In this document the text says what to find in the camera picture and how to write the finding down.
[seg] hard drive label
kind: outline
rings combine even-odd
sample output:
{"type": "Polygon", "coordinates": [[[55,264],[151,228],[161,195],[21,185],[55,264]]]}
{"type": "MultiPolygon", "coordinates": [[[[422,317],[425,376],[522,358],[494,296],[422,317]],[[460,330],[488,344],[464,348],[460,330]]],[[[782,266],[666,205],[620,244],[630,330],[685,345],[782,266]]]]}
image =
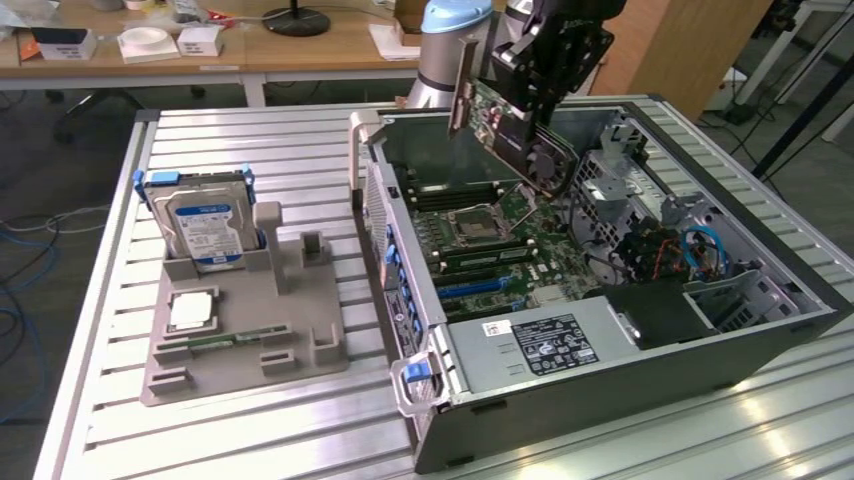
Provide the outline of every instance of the hard drive label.
{"type": "Polygon", "coordinates": [[[572,314],[513,326],[529,368],[542,376],[600,361],[572,314]]]}
{"type": "Polygon", "coordinates": [[[234,262],[243,254],[238,230],[229,226],[231,205],[202,205],[175,210],[190,255],[213,265],[234,262]]]}

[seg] blue pcie slot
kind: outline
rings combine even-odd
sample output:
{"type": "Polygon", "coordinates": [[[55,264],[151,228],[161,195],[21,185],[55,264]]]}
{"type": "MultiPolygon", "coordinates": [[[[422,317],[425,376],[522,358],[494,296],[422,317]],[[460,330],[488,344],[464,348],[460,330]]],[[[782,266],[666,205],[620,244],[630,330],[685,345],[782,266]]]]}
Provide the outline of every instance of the blue pcie slot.
{"type": "Polygon", "coordinates": [[[456,298],[466,295],[474,295],[477,293],[498,292],[508,286],[510,277],[502,277],[498,280],[490,280],[489,282],[473,283],[464,285],[462,287],[441,288],[437,293],[440,298],[456,298]]]}

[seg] aluminum extrusion table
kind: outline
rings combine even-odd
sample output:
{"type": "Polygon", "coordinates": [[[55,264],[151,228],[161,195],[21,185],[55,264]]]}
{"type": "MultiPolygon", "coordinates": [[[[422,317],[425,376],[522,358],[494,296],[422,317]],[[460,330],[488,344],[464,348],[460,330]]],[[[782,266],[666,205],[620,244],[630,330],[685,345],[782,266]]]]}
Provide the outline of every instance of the aluminum extrusion table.
{"type": "MultiPolygon", "coordinates": [[[[854,264],[668,105],[634,98],[849,299],[854,264]]],[[[586,99],[572,100],[584,104],[586,99]]],[[[355,109],[389,104],[143,112],[51,417],[37,478],[417,478],[395,409],[347,191],[355,109]],[[137,168],[251,162],[282,239],[331,239],[350,370],[147,408],[138,401],[165,244],[133,194],[137,168]]],[[[656,148],[672,189],[690,182],[656,148]]],[[[854,478],[854,320],[734,388],[481,460],[430,479],[854,478]]]]}

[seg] floor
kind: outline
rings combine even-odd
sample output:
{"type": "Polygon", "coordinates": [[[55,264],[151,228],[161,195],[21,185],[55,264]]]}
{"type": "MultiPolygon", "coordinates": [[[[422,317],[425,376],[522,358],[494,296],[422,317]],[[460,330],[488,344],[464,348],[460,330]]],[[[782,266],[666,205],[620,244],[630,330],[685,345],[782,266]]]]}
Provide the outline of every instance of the floor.
{"type": "MultiPolygon", "coordinates": [[[[742,70],[749,72],[756,68],[772,41],[773,39],[752,41],[738,60],[742,70]]],[[[772,82],[801,55],[804,52],[797,47],[790,47],[769,75],[772,82]]],[[[834,71],[836,67],[832,65],[820,65],[790,103],[774,109],[777,121],[764,122],[748,142],[754,155],[761,157],[765,154],[834,71]]],[[[309,82],[271,86],[269,90],[271,104],[390,101],[394,95],[406,95],[409,82],[309,82]]],[[[207,88],[207,92],[203,99],[194,99],[189,88],[182,87],[141,89],[135,95],[147,107],[159,109],[245,106],[239,87],[213,86],[207,88]]],[[[75,144],[59,145],[51,140],[49,126],[61,117],[65,108],[85,95],[79,91],[66,93],[65,104],[50,104],[42,92],[30,92],[21,104],[6,111],[0,97],[0,145],[6,150],[0,160],[0,219],[19,215],[57,214],[81,207],[109,204],[111,201],[134,111],[121,101],[111,100],[86,117],[77,130],[75,144]]],[[[21,92],[9,92],[7,95],[17,100],[21,92]]],[[[814,122],[816,126],[802,135],[801,142],[853,100],[854,86],[849,85],[822,112],[814,122]]],[[[766,95],[764,105],[769,102],[770,95],[766,95]]],[[[724,124],[722,119],[712,114],[705,115],[704,120],[714,125],[724,124]]],[[[753,122],[740,127],[730,126],[730,129],[734,134],[744,136],[752,126],[753,122]]],[[[725,149],[730,150],[738,144],[738,140],[725,129],[705,128],[705,131],[725,149]]],[[[813,142],[774,177],[793,207],[849,254],[854,253],[854,230],[849,228],[846,218],[850,217],[850,205],[854,203],[854,189],[850,188],[854,185],[854,168],[850,168],[854,162],[852,133],[854,129],[841,135],[840,145],[828,144],[821,139],[813,142]]],[[[736,157],[745,165],[750,165],[744,151],[736,157]]],[[[74,217],[65,228],[98,225],[105,217],[103,212],[74,217]]],[[[47,232],[34,232],[21,234],[19,238],[30,242],[46,242],[51,236],[47,232]]],[[[0,465],[4,478],[33,476],[99,240],[99,231],[62,235],[55,268],[18,295],[41,333],[49,375],[38,403],[14,421],[0,425],[0,465]]],[[[37,251],[33,247],[13,245],[0,239],[0,277],[9,275],[37,251]]],[[[37,272],[38,269],[34,268],[29,275],[37,272]]],[[[13,284],[17,285],[27,278],[26,275],[19,277],[13,284]]],[[[0,307],[7,306],[9,302],[0,301],[0,307]]],[[[7,321],[0,317],[0,331],[6,330],[7,321]]],[[[0,336],[0,358],[3,352],[10,351],[14,341],[15,334],[0,336]]],[[[39,355],[33,343],[27,341],[13,360],[0,367],[0,419],[39,387],[39,365],[39,355]]]]}

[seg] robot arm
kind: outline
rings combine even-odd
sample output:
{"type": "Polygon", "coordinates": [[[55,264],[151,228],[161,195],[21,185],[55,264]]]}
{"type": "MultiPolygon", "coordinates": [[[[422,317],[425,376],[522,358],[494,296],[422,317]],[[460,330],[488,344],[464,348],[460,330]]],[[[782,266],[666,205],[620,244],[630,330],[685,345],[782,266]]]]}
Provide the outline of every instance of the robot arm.
{"type": "Polygon", "coordinates": [[[473,40],[464,48],[450,133],[469,126],[485,148],[546,195],[568,186],[572,146],[546,128],[568,92],[581,88],[614,36],[602,22],[626,0],[534,0],[517,41],[492,52],[494,79],[469,78],[473,40]]]}

